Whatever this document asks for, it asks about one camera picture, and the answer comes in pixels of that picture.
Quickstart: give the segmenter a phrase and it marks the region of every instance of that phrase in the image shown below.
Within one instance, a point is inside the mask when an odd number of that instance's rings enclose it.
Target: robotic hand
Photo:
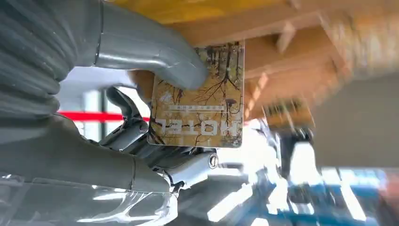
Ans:
[[[0,11],[3,178],[169,192],[141,159],[83,139],[56,114],[54,94],[75,66],[145,69],[196,89],[207,70],[193,48],[176,32],[102,0],[3,0]]]

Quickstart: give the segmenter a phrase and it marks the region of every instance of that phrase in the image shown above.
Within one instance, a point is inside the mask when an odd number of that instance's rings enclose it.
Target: red stripe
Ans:
[[[72,112],[72,111],[61,111],[58,112],[73,121],[97,121],[97,122],[108,122],[108,121],[121,121],[123,120],[121,114],[116,113],[105,113],[105,112]],[[148,117],[143,117],[144,121],[149,121]]]

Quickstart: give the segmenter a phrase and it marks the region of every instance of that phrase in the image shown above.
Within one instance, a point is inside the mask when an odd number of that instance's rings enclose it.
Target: transparent plastic cover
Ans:
[[[177,217],[170,193],[127,191],[0,173],[0,226],[164,225]]]

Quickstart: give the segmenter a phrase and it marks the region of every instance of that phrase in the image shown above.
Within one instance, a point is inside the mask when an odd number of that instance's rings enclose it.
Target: screw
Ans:
[[[148,130],[148,124],[146,122],[141,123],[139,130],[140,133],[146,133]]]
[[[209,158],[209,167],[211,168],[211,169],[214,169],[214,168],[216,168],[216,166],[219,164],[219,158],[217,157],[217,155],[212,155],[210,158]]]

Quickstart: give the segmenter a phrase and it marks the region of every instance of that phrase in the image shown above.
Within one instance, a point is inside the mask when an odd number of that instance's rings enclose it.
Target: bare tree pattern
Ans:
[[[239,147],[243,123],[243,43],[226,43],[195,51],[207,65],[208,79],[194,91],[175,88],[163,80],[154,81],[148,141],[176,146]],[[171,105],[203,106],[203,109],[192,111],[187,107],[171,111]],[[210,111],[209,106],[222,106],[223,110]],[[181,120],[181,126],[177,126],[181,129],[176,129],[176,120]],[[208,124],[209,121],[216,121],[217,129],[215,124]],[[203,135],[201,130],[217,133]]]

